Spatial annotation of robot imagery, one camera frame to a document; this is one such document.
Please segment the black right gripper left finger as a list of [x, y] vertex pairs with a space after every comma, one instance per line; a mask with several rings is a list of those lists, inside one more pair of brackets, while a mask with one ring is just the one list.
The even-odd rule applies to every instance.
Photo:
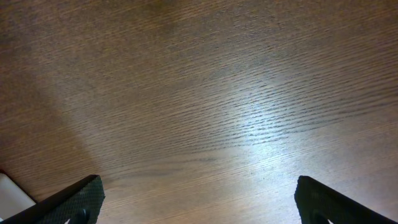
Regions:
[[2, 223], [96, 224], [104, 199], [101, 177], [89, 175]]

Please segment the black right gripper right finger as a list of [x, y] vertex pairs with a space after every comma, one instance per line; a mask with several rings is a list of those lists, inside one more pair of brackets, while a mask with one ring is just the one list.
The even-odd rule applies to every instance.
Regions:
[[298, 178], [294, 199], [302, 224], [397, 224], [309, 176]]

